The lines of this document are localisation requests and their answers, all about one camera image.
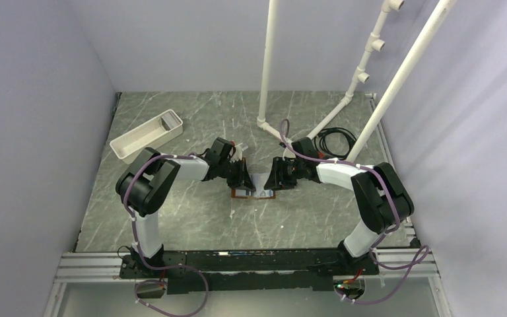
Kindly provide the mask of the brown leather card holder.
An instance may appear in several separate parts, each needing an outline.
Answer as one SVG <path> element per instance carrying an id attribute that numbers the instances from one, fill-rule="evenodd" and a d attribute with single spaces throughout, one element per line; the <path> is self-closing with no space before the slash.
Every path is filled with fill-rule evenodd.
<path id="1" fill-rule="evenodd" d="M 232 189 L 231 198 L 233 198 L 233 199 L 275 199 L 276 198 L 276 192 L 274 190 L 273 190 L 273 195 L 271 197 L 267 197 L 267 198 L 254 197 L 254 195 L 253 195 L 254 192 L 255 192 L 255 187 L 254 187 L 254 191 Z"/>

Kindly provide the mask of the white VIP credit card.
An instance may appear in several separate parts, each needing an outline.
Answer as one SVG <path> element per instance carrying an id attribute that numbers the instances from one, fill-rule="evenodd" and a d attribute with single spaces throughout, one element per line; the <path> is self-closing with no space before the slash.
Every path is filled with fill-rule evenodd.
<path id="1" fill-rule="evenodd" d="M 251 175 L 252 184 L 255 187 L 254 197 L 267 198 L 273 195 L 273 190 L 264 188 L 269 179 L 269 173 L 257 173 Z"/>

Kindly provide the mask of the white rectangular plastic tray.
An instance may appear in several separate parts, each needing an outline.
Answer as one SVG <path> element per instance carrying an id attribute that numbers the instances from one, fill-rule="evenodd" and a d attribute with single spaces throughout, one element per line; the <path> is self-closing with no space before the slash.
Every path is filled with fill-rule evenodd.
<path id="1" fill-rule="evenodd" d="M 183 133 L 183 120 L 172 109 L 110 141 L 118 159 L 131 164 L 145 147 L 157 149 Z"/>

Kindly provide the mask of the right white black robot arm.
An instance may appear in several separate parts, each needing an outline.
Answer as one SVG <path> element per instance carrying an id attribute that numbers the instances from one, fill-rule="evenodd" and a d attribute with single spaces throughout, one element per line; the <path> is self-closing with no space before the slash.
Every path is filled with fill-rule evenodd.
<path id="1" fill-rule="evenodd" d="M 337 265 L 346 274 L 362 267 L 363 258 L 381 237 L 399 228 L 415 211 L 413 200 L 393 166 L 366 166 L 338 159 L 274 158 L 265 190 L 294 188 L 299 179 L 331 184 L 354 193 L 360 221 L 338 245 Z"/>

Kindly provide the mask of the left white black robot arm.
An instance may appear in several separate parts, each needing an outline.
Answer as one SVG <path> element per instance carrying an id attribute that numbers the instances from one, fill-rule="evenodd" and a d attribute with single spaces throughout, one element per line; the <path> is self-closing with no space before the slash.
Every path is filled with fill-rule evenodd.
<path id="1" fill-rule="evenodd" d="M 157 276 L 164 265 L 158 212 L 177 180 L 226 180 L 232 190 L 255 191 L 246 162 L 232 160 L 232 143 L 213 145 L 204 153 L 169 155 L 146 147 L 120 176 L 116 193 L 129 213 L 133 232 L 131 254 L 146 277 Z"/>

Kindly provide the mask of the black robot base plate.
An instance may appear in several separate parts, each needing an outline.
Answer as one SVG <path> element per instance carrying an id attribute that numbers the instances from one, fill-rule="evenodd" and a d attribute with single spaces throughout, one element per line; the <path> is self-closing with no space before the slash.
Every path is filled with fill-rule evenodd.
<path id="1" fill-rule="evenodd" d="M 330 291 L 351 276 L 377 275 L 369 256 L 352 260 L 337 248 L 163 251 L 145 263 L 136 252 L 121 259 L 127 280 L 165 278 L 170 295 L 209 291 L 311 289 Z"/>

